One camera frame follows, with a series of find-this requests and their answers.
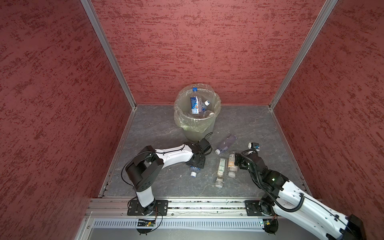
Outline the blue cap artesian bottle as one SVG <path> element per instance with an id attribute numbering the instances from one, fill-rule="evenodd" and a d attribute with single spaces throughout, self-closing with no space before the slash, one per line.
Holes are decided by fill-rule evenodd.
<path id="1" fill-rule="evenodd" d="M 192 91 L 190 96 L 191 113 L 192 115 L 199 115 L 203 111 L 201 93 L 198 88 L 193 88 Z"/>

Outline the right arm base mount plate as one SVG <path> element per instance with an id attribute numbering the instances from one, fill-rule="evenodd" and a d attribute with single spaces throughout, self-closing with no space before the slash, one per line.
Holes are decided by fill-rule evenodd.
<path id="1" fill-rule="evenodd" d="M 271 216 L 271 213 L 263 213 L 260 201 L 254 200 L 245 200 L 245 210 L 248 217 L 262 217 L 262 216 Z"/>

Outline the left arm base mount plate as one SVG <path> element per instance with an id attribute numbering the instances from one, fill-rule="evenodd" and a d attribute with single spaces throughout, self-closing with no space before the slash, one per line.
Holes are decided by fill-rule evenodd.
<path id="1" fill-rule="evenodd" d="M 147 207 L 142 207 L 140 202 L 136 199 L 128 202 L 128 216 L 166 216 L 168 211 L 167 200 L 154 200 Z"/>

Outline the clear orange label bottle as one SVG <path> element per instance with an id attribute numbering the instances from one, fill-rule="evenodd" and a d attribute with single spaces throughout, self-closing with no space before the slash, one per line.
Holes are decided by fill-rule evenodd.
<path id="1" fill-rule="evenodd" d="M 235 178 L 238 172 L 238 166 L 235 165 L 236 153 L 231 152 L 228 158 L 228 176 L 230 178 Z"/>

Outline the white red Wahaha bottle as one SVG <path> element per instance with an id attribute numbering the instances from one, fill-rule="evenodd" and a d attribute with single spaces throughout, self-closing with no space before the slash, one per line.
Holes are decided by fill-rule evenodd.
<path id="1" fill-rule="evenodd" d="M 202 118 L 206 119 L 206 118 L 210 118 L 214 115 L 215 115 L 215 113 L 213 111 L 206 110 L 203 112 Z"/>

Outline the blue label water bottle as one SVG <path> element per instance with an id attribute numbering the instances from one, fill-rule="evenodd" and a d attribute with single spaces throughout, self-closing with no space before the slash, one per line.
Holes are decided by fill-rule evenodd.
<path id="1" fill-rule="evenodd" d="M 197 174 L 200 172 L 200 168 L 198 167 L 190 167 L 191 169 L 191 177 L 195 178 Z"/>

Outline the green white label bottle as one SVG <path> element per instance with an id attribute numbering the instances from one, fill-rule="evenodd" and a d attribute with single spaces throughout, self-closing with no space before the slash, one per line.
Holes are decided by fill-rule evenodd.
<path id="1" fill-rule="evenodd" d="M 215 186 L 217 188 L 222 188 L 224 186 L 225 170 L 226 170 L 226 159 L 220 158 L 219 166 L 217 170 L 217 178 L 215 182 Z"/>

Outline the clear purple tinted bottle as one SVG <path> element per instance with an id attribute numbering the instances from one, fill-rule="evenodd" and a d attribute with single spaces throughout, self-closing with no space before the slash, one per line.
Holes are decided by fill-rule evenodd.
<path id="1" fill-rule="evenodd" d="M 229 135 L 225 139 L 223 139 L 215 149 L 215 153 L 220 155 L 226 152 L 237 140 L 235 135 Z"/>

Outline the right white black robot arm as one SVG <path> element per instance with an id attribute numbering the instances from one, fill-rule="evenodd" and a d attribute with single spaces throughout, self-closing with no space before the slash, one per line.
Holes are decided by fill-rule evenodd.
<path id="1" fill-rule="evenodd" d="M 248 171 L 254 184 L 265 193 L 256 208 L 264 216 L 286 218 L 320 240 L 367 238 L 360 218 L 333 210 L 305 193 L 283 174 L 270 170 L 257 150 L 235 153 L 235 165 Z"/>

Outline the blue Pocari label bottle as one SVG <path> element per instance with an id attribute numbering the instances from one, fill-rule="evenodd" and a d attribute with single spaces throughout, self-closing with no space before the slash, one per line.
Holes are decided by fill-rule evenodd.
<path id="1" fill-rule="evenodd" d="M 208 106 L 210 105 L 211 103 L 206 100 L 205 102 L 202 102 L 202 110 L 203 111 L 206 111 L 208 109 Z"/>

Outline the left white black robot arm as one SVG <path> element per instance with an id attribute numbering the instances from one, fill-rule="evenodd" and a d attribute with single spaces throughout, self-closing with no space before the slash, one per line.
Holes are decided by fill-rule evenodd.
<path id="1" fill-rule="evenodd" d="M 203 169 L 206 156 L 212 152 L 212 146 L 205 138 L 197 143 L 186 142 L 170 149 L 154 149 L 146 146 L 132 157 L 123 167 L 135 190 L 139 206 L 144 215 L 150 214 L 156 206 L 152 185 L 162 169 L 185 163 L 189 167 Z"/>

